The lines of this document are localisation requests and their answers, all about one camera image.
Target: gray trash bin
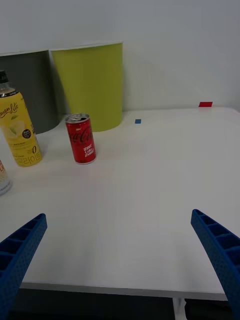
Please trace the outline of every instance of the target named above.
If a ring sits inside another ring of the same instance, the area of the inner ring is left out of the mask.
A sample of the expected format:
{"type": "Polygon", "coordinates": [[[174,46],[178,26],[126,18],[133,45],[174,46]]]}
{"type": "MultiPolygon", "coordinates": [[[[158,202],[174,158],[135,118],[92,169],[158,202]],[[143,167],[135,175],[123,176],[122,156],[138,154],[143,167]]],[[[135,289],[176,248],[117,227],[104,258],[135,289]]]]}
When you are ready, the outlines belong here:
{"type": "Polygon", "coordinates": [[[37,134],[59,124],[48,51],[2,55],[0,70],[23,95],[37,134]]]}

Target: bottle cap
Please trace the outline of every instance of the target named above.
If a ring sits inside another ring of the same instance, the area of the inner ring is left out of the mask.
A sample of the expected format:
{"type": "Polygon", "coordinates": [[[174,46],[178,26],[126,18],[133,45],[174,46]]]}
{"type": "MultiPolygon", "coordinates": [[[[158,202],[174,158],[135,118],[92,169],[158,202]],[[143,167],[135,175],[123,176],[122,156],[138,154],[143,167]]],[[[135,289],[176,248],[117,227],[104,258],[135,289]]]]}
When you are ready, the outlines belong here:
{"type": "Polygon", "coordinates": [[[4,70],[0,70],[0,84],[5,84],[9,82],[6,72],[4,70]]]}

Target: coca-cola can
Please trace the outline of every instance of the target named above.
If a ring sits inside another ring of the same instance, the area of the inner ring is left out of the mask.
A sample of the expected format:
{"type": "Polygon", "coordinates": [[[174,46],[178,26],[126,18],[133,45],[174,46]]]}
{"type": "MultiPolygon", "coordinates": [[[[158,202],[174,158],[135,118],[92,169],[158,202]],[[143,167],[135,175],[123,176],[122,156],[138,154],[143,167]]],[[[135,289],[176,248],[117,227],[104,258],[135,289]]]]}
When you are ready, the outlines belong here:
{"type": "Polygon", "coordinates": [[[89,115],[71,114],[65,121],[75,161],[82,165],[93,162],[96,150],[89,115]]]}

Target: yellow bottle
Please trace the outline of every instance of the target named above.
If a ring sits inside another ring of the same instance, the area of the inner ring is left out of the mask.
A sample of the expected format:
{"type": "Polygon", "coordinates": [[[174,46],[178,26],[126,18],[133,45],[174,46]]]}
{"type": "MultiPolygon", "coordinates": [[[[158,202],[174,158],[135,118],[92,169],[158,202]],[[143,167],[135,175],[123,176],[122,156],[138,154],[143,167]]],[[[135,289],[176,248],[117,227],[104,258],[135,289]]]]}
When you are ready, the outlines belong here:
{"type": "Polygon", "coordinates": [[[42,160],[24,98],[10,87],[5,71],[0,71],[0,127],[19,166],[29,167],[42,160]]]}

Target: red tape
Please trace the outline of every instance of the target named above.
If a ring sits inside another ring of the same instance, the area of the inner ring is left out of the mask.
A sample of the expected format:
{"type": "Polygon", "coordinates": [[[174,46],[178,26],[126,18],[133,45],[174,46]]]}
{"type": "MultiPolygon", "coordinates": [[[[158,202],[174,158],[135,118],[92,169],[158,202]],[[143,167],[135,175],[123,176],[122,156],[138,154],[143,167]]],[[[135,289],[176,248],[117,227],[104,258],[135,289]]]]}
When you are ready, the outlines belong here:
{"type": "Polygon", "coordinates": [[[200,102],[199,107],[211,107],[213,102],[200,102]]]}

